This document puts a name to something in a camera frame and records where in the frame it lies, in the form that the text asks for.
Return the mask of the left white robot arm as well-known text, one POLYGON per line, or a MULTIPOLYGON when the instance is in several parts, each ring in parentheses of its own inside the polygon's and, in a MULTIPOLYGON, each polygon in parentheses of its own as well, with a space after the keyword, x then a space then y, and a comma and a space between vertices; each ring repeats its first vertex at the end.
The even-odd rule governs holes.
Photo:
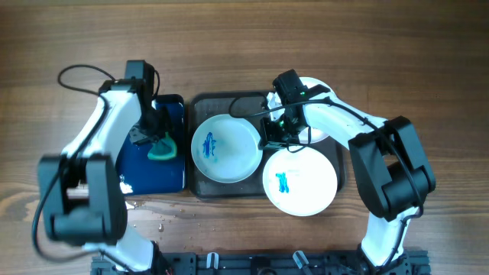
POLYGON ((40 201, 31 226, 37 255, 64 263, 93 253, 123 274, 171 274, 156 242, 128 225, 115 161, 133 129, 163 137, 167 116, 152 106, 160 85, 145 60, 129 60, 125 76, 109 76, 93 93, 97 105, 80 133, 37 166, 40 201))

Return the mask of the green yellow sponge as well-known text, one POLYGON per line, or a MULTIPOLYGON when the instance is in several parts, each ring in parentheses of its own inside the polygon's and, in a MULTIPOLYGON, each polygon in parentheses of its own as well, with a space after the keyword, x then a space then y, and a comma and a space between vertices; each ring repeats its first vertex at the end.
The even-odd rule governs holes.
POLYGON ((177 145, 174 139, 166 133, 164 137, 153 143, 148 151, 149 160, 165 161, 171 160, 177 155, 177 145))

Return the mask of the white plate back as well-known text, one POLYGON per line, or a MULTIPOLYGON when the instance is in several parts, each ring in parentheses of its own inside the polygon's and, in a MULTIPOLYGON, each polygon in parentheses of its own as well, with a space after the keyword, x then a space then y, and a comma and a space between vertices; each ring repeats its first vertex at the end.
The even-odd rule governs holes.
MULTIPOLYGON (((300 81, 307 88, 312 88, 316 85, 321 85, 329 89, 329 86, 327 84, 325 84, 322 80, 316 78, 301 76, 300 81)), ((311 144, 323 141, 329 136, 328 134, 320 131, 319 129, 311 128, 311 131, 309 131, 308 128, 305 128, 299 133, 299 140, 301 144, 306 144, 308 142, 309 134, 311 134, 311 141, 310 141, 311 144)))

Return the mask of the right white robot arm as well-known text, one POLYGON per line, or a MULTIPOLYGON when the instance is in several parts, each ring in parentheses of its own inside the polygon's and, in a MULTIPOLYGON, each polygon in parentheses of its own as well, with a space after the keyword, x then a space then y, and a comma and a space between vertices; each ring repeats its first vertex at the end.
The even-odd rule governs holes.
POLYGON ((321 83, 308 87, 295 70, 272 82, 273 98, 261 113, 261 149, 299 144, 306 128, 326 133, 350 153, 358 194, 370 212, 361 256, 370 272, 385 273, 403 255, 409 223, 423 216, 436 187, 416 129, 409 119, 369 115, 343 102, 321 83))

